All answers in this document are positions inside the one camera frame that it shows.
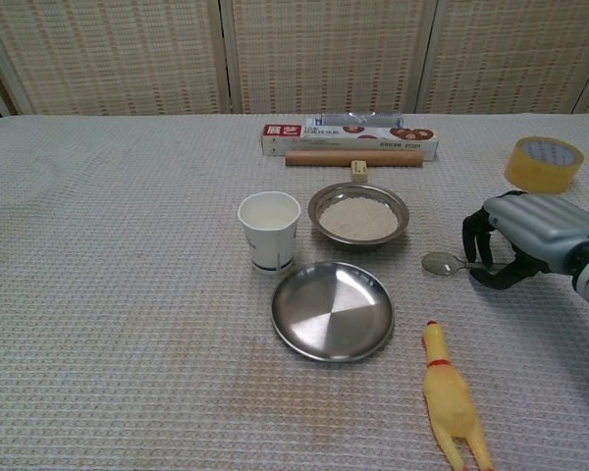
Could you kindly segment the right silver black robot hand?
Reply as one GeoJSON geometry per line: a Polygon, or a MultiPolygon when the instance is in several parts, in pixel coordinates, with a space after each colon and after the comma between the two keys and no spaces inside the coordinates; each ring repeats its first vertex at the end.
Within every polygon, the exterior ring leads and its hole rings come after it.
{"type": "Polygon", "coordinates": [[[510,191],[487,199],[462,223],[462,243],[468,261],[481,259],[483,268],[470,275],[481,285],[507,289],[538,273],[577,279],[589,267],[589,212],[551,194],[510,191]],[[514,260],[496,273],[491,233],[511,244],[514,260]]]}

